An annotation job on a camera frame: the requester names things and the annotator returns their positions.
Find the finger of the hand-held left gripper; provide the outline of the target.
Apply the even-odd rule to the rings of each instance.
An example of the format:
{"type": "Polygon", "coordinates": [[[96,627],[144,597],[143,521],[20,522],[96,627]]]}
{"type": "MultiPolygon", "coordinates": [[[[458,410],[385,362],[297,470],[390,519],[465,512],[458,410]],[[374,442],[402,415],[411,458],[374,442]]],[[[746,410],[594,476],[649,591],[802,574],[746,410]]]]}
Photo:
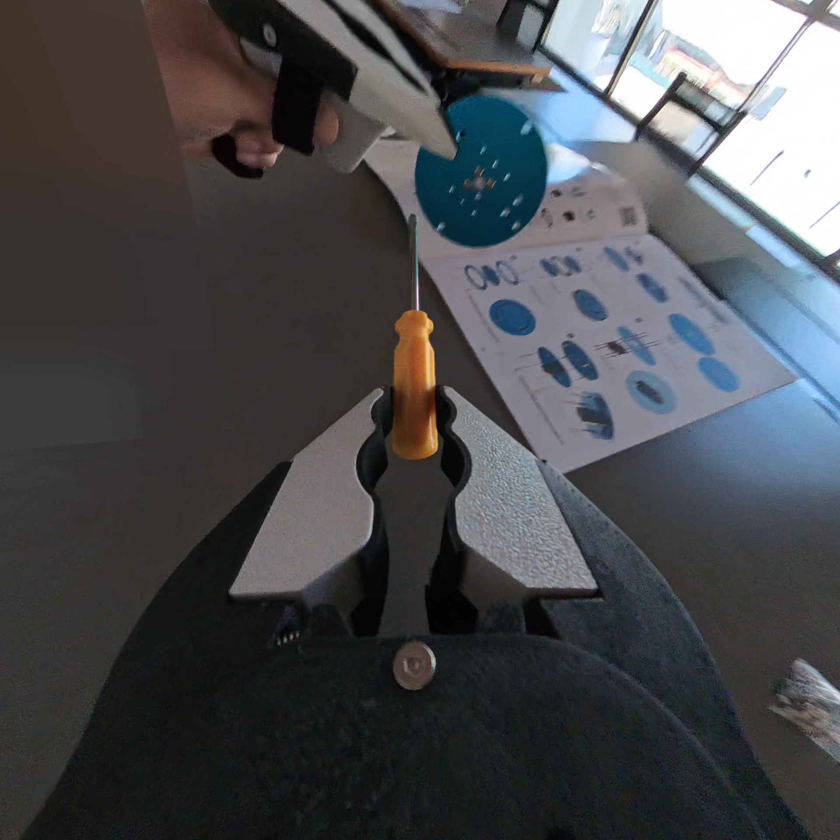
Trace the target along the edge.
{"type": "Polygon", "coordinates": [[[387,16],[367,2],[342,1],[341,19],[348,31],[342,49],[359,68],[364,86],[386,79],[403,90],[433,91],[427,73],[414,59],[387,16]]]}
{"type": "Polygon", "coordinates": [[[359,68],[342,49],[348,31],[342,24],[341,3],[278,2],[285,33],[277,37],[277,52],[311,73],[355,113],[453,160],[457,143],[434,90],[403,90],[403,85],[386,79],[375,86],[363,85],[359,68]]]}

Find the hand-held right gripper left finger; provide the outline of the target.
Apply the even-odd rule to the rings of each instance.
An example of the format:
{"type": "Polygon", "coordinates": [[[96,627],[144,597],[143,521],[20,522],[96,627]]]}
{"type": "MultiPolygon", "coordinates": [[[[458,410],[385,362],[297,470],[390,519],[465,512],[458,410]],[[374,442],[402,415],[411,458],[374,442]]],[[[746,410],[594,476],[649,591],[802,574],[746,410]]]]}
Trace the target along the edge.
{"type": "Polygon", "coordinates": [[[389,544],[375,489],[392,396],[377,387],[298,452],[232,583],[238,602],[334,606],[358,636],[380,631],[389,544]]]}

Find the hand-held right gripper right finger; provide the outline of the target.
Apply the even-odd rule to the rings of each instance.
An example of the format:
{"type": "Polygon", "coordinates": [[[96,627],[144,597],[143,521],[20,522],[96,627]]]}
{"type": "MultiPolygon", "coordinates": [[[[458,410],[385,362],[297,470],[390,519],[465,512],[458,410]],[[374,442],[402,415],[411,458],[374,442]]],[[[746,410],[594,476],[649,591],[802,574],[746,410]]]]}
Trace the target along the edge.
{"type": "Polygon", "coordinates": [[[529,617],[541,601],[598,595],[545,465],[455,389],[440,385],[436,408],[451,493],[427,583],[430,633],[471,634],[498,604],[529,617]]]}

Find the blue round metal plate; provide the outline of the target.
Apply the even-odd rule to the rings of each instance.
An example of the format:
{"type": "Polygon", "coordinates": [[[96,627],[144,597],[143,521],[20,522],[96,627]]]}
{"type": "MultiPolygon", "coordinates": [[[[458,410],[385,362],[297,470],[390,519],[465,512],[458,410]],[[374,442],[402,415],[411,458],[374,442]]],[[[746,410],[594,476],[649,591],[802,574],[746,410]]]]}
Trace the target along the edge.
{"type": "Polygon", "coordinates": [[[453,160],[421,149],[415,194],[432,229],[469,248],[499,245],[522,231],[538,212],[548,184],[543,137],[519,106],[475,95],[457,100],[445,114],[457,143],[453,160]],[[477,166],[496,184],[482,193],[463,184],[477,166]]]}

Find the yellow-handled screwdriver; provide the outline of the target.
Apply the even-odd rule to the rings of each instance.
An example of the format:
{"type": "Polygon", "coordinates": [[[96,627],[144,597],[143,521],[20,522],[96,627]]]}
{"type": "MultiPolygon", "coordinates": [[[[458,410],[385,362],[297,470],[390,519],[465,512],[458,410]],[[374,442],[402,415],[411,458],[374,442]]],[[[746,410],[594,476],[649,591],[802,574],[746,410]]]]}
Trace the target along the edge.
{"type": "Polygon", "coordinates": [[[407,220],[411,275],[410,308],[395,323],[392,448],[405,460],[427,459],[438,451],[436,370],[430,337],[434,324],[421,309],[417,217],[407,220]]]}

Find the black chair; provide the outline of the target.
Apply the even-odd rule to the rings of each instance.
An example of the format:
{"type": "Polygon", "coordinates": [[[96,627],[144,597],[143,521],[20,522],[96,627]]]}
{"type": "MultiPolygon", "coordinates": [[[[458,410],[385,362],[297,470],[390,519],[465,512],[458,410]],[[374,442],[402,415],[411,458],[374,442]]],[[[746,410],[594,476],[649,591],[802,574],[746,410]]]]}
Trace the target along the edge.
{"type": "Polygon", "coordinates": [[[496,21],[499,35],[534,51],[542,43],[558,1],[506,1],[496,21]]]}
{"type": "Polygon", "coordinates": [[[633,140],[650,140],[689,178],[745,120],[680,71],[636,126],[633,140]]]}

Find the open assembly manual booklet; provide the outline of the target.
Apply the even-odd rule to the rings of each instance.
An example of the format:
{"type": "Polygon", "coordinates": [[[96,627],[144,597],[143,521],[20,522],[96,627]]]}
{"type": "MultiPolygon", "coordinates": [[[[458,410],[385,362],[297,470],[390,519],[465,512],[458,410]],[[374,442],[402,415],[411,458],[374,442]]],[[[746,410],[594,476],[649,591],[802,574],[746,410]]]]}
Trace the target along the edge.
{"type": "Polygon", "coordinates": [[[366,164],[419,228],[420,260],[534,453],[588,466],[796,381],[662,241],[603,164],[547,148],[538,212],[485,248],[436,233],[420,148],[382,140],[366,164]]]}

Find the clear bag of screws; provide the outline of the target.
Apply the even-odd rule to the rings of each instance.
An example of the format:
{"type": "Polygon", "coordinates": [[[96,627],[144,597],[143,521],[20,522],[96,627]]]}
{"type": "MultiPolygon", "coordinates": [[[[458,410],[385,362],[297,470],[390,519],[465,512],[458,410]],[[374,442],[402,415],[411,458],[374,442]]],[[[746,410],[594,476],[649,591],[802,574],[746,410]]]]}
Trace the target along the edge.
{"type": "Polygon", "coordinates": [[[796,658],[775,689],[769,709],[839,762],[839,689],[816,668],[796,658]]]}

